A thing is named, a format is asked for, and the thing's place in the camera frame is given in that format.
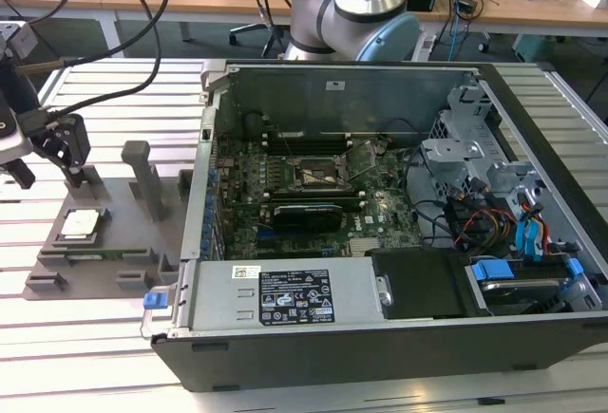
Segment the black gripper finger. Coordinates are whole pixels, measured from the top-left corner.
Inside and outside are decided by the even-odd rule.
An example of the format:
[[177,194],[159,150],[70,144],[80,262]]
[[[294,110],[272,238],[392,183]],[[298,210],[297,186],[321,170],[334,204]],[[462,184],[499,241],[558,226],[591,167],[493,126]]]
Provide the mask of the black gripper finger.
[[28,190],[36,180],[34,174],[21,159],[5,163],[4,170],[11,175],[15,182],[24,190]]
[[49,160],[64,174],[67,183],[79,188],[85,180],[83,168],[90,152],[84,119],[68,114],[32,138],[34,152]]

